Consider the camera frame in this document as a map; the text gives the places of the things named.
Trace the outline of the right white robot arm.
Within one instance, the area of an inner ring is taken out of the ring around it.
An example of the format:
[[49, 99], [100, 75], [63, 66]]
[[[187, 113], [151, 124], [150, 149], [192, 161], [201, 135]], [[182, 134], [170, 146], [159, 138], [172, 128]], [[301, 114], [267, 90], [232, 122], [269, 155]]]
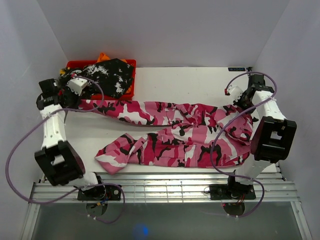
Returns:
[[267, 86], [262, 73], [250, 73], [248, 86], [242, 91], [238, 86], [227, 86], [227, 95], [234, 98], [234, 104], [247, 113], [257, 111], [259, 124], [251, 139], [247, 159], [228, 177], [226, 194], [232, 198], [255, 198], [253, 180], [267, 167], [285, 160], [290, 152], [297, 130], [295, 121], [288, 120], [275, 99], [276, 87]]

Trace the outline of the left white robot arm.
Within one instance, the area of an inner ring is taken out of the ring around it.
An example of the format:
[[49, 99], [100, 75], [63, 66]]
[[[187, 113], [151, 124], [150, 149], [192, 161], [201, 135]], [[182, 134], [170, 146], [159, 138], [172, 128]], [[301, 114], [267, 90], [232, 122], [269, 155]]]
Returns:
[[86, 171], [76, 150], [67, 140], [65, 119], [67, 113], [76, 110], [80, 97], [89, 80], [73, 76], [65, 86], [58, 86], [54, 79], [39, 82], [42, 93], [36, 106], [44, 121], [43, 142], [34, 158], [52, 186], [71, 184], [90, 200], [101, 200], [106, 196], [106, 187], [95, 172]]

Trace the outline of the pink camouflage trousers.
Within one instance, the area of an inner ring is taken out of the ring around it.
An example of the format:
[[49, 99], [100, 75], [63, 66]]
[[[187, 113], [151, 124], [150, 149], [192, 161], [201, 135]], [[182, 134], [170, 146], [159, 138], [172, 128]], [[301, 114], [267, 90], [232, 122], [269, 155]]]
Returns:
[[125, 133], [100, 149], [95, 160], [111, 175], [129, 164], [234, 167], [250, 155], [253, 119], [234, 105], [82, 100], [80, 107], [124, 123], [159, 127], [139, 138]]

